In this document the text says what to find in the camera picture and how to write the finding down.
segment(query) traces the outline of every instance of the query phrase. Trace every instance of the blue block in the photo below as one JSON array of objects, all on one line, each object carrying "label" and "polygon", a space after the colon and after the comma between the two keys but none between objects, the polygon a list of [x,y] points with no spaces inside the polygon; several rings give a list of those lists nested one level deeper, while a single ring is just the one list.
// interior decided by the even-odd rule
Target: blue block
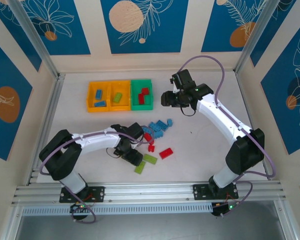
[{"label": "blue block", "polygon": [[158,139],[158,138],[162,138],[164,136],[164,132],[163,131],[156,131],[154,133],[154,139]]},{"label": "blue block", "polygon": [[167,121],[168,127],[172,127],[173,123],[172,123],[172,119],[169,118]]},{"label": "blue block", "polygon": [[161,127],[155,124],[154,122],[151,122],[149,124],[149,127],[152,128],[154,131],[159,132],[161,130]]},{"label": "blue block", "polygon": [[142,127],[142,130],[145,134],[150,134],[150,135],[152,134],[152,131],[147,127]]},{"label": "blue block", "polygon": [[106,101],[99,101],[94,104],[95,107],[105,107],[107,106]]},{"label": "blue block", "polygon": [[168,125],[165,124],[163,121],[159,120],[157,123],[156,123],[164,132],[167,130],[168,128]]},{"label": "blue block", "polygon": [[101,98],[102,98],[102,90],[98,89],[95,94],[95,99],[101,100]]}]

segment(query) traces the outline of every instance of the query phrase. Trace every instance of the red block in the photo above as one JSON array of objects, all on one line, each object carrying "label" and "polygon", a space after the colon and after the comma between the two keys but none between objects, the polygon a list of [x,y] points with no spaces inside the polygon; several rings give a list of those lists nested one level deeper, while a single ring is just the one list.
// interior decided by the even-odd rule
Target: red block
[{"label": "red block", "polygon": [[149,145],[148,146],[148,151],[153,153],[155,151],[155,146],[154,145]]},{"label": "red block", "polygon": [[140,105],[145,104],[145,96],[142,93],[138,94],[138,98],[139,98],[139,104]]},{"label": "red block", "polygon": [[142,88],[142,89],[141,89],[141,93],[142,93],[143,95],[149,95],[149,94],[150,94],[149,88],[147,88],[147,87]]},{"label": "red block", "polygon": [[[152,139],[152,137],[151,137],[151,135],[150,135],[149,133],[146,133],[146,134],[144,135],[144,138],[145,138],[145,140],[146,140],[147,142],[151,141],[151,139]],[[149,144],[150,144],[150,145],[153,145],[154,143],[155,143],[155,140],[153,140],[153,141],[150,142]]]},{"label": "red block", "polygon": [[165,159],[172,154],[174,154],[174,152],[172,151],[172,149],[170,147],[159,153],[159,155],[162,159]]}]

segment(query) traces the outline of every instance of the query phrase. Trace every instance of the white work surface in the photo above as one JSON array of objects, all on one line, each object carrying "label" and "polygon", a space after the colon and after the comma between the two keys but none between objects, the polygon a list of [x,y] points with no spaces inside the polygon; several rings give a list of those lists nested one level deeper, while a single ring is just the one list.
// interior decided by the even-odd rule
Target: white work surface
[{"label": "white work surface", "polygon": [[[173,126],[154,141],[155,152],[148,152],[148,145],[137,147],[142,154],[150,154],[158,158],[156,165],[146,163],[141,175],[134,172],[135,166],[122,158],[112,158],[105,149],[81,155],[75,165],[75,170],[88,183],[150,183],[150,182],[194,182],[207,181],[220,171],[226,164],[225,157],[230,145],[204,115],[197,112],[194,116],[184,116],[179,108],[161,106],[161,95],[171,91],[170,84],[173,70],[153,71],[117,71],[94,73],[68,73],[65,76],[59,102],[56,108],[49,141],[55,134],[67,129],[70,133],[89,133],[100,131],[113,124],[130,126],[137,122],[148,125],[158,120],[173,120]],[[197,85],[207,84],[214,91],[221,79],[220,71],[191,71],[192,79]],[[151,111],[117,111],[88,113],[86,97],[88,84],[102,80],[151,79],[154,95]],[[248,114],[240,93],[236,76],[233,71],[225,73],[224,84],[218,98],[243,123],[250,125]],[[192,114],[190,108],[184,110]],[[173,155],[162,160],[159,153],[171,148]],[[260,162],[252,168],[265,173]],[[265,177],[247,174],[242,179],[265,180]],[[40,175],[37,183],[53,183],[50,176]]]}]

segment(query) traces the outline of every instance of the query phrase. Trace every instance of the mounting plate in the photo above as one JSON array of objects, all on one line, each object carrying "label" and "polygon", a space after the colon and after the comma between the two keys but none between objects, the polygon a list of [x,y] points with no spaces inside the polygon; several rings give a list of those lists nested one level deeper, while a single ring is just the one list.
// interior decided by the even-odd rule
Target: mounting plate
[{"label": "mounting plate", "polygon": [[233,199],[238,199],[238,190],[233,183],[219,190],[217,196],[214,196],[209,189],[209,184],[194,184],[193,186],[194,200],[220,200],[226,199],[229,194]]},{"label": "mounting plate", "polygon": [[[87,187],[87,196],[92,195],[92,197],[84,200],[85,203],[103,203],[105,196],[105,187],[104,186],[88,186]],[[78,202],[64,187],[61,189],[59,202],[61,204],[73,204]]]}]

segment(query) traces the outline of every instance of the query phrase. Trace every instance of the orange bin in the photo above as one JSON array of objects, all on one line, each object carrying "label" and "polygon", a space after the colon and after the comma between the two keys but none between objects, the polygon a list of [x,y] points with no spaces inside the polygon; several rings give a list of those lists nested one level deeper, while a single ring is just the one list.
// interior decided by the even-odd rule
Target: orange bin
[{"label": "orange bin", "polygon": [[[89,113],[131,110],[130,80],[122,81],[92,81],[89,83],[86,106]],[[102,90],[100,100],[96,99],[97,90]],[[114,102],[117,93],[121,93],[120,101]],[[95,107],[95,103],[105,101],[106,106]]]}]

